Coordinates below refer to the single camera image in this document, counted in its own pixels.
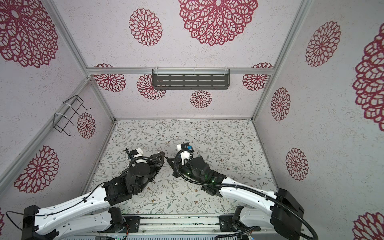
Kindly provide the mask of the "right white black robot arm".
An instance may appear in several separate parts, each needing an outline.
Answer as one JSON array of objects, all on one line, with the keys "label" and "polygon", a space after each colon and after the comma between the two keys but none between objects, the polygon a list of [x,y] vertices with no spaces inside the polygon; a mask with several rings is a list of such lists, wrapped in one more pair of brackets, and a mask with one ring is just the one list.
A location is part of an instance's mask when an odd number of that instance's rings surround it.
[{"label": "right white black robot arm", "polygon": [[304,208],[289,191],[264,191],[240,184],[212,170],[202,157],[192,158],[186,152],[167,162],[176,178],[201,186],[202,191],[211,196],[243,203],[233,215],[233,224],[242,232],[272,228],[287,240],[306,238],[302,233],[302,226],[308,227]]}]

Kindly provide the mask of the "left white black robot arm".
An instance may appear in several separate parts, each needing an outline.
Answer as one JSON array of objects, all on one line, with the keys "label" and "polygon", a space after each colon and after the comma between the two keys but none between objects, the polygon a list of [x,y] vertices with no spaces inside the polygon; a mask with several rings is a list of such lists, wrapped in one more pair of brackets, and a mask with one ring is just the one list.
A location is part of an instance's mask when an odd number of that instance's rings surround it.
[{"label": "left white black robot arm", "polygon": [[25,208],[22,239],[60,240],[82,233],[123,230],[127,222],[117,204],[140,194],[154,181],[165,160],[164,152],[150,157],[135,153],[129,167],[118,177],[102,183],[90,193],[51,207],[32,205]]}]

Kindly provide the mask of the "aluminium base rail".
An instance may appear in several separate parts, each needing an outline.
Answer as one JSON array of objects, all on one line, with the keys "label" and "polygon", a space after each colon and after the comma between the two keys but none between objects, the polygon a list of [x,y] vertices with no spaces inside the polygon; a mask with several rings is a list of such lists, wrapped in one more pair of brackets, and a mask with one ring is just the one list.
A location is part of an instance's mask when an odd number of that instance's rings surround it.
[{"label": "aluminium base rail", "polygon": [[170,234],[181,233],[229,233],[255,227],[255,232],[267,232],[283,236],[285,227],[274,227],[270,218],[261,211],[243,208],[233,215],[120,215],[109,212],[85,215],[56,227],[58,239],[97,232],[107,234]]}]

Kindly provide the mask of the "dark metal wall shelf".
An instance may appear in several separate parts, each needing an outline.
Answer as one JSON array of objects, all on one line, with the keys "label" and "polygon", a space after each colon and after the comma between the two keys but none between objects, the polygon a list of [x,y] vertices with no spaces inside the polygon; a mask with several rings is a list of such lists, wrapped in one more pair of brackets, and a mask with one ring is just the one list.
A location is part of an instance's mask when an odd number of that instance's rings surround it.
[{"label": "dark metal wall shelf", "polygon": [[230,81],[229,69],[218,73],[152,70],[152,85],[156,90],[227,90]]}]

